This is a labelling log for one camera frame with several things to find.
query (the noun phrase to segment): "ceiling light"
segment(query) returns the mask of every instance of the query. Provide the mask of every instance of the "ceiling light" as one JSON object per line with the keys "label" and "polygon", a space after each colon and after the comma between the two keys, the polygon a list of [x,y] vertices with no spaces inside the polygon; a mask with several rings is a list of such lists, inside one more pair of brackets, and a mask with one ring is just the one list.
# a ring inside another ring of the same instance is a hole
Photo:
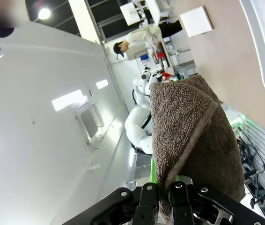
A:
{"label": "ceiling light", "polygon": [[52,104],[54,109],[56,111],[59,111],[62,108],[71,105],[72,103],[85,104],[86,102],[88,102],[88,97],[84,96],[81,90],[76,90],[74,92],[71,92],[67,95],[64,95],[62,97],[53,100]]}
{"label": "ceiling light", "polygon": [[103,80],[103,81],[96,83],[96,86],[98,89],[104,88],[105,86],[108,86],[108,85],[109,85],[108,80]]}
{"label": "ceiling light", "polygon": [[50,17],[50,10],[47,8],[43,8],[39,11],[38,17],[40,20],[46,20]]}

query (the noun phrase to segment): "light fixture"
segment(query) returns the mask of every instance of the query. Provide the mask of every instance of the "light fixture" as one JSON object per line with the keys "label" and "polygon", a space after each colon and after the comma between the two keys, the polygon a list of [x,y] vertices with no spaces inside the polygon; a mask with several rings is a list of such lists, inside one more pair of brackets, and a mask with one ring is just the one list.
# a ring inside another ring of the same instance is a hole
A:
{"label": "light fixture", "polygon": [[96,83],[96,86],[98,89],[104,88],[105,86],[108,86],[108,85],[109,85],[108,80],[103,80],[103,81]]}
{"label": "light fixture", "polygon": [[71,105],[72,103],[77,103],[80,105],[83,105],[88,102],[88,97],[84,96],[81,92],[81,90],[76,90],[74,92],[71,92],[67,95],[64,95],[62,97],[59,97],[52,101],[53,107],[56,111],[59,111],[63,108],[65,108],[68,105]]}
{"label": "light fixture", "polygon": [[38,18],[40,20],[47,20],[50,17],[50,10],[47,8],[43,8],[39,11]]}
{"label": "light fixture", "polygon": [[135,154],[136,153],[134,152],[134,149],[131,148],[131,152],[129,154],[129,159],[128,159],[128,163],[129,163],[130,167],[133,166],[133,159],[134,159]]}

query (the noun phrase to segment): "white shirt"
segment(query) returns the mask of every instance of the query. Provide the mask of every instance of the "white shirt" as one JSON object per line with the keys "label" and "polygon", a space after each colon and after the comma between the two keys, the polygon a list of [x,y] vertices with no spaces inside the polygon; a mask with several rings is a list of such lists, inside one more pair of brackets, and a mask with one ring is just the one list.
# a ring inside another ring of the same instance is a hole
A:
{"label": "white shirt", "polygon": [[157,44],[161,36],[161,29],[155,24],[151,24],[146,27],[139,28],[130,32],[126,37],[130,45],[140,45],[149,43],[151,46]]}

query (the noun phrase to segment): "red object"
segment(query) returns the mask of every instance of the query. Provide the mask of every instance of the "red object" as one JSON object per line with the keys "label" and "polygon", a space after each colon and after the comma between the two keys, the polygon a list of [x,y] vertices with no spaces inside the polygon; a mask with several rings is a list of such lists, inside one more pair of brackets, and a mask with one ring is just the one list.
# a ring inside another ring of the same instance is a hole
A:
{"label": "red object", "polygon": [[166,73],[166,72],[162,72],[162,75],[165,76],[166,78],[169,78],[169,77],[172,76],[171,74],[168,74],[168,73]]}
{"label": "red object", "polygon": [[163,52],[157,53],[156,56],[157,56],[158,59],[161,59],[161,58],[164,58],[165,57],[165,55],[164,55]]}

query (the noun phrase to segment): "white board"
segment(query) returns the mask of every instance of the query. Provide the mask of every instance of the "white board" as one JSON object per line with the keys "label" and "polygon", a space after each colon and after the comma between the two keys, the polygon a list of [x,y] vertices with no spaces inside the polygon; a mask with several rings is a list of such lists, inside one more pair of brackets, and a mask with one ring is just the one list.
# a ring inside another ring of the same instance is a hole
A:
{"label": "white board", "polygon": [[180,15],[189,37],[213,30],[207,12],[203,6]]}

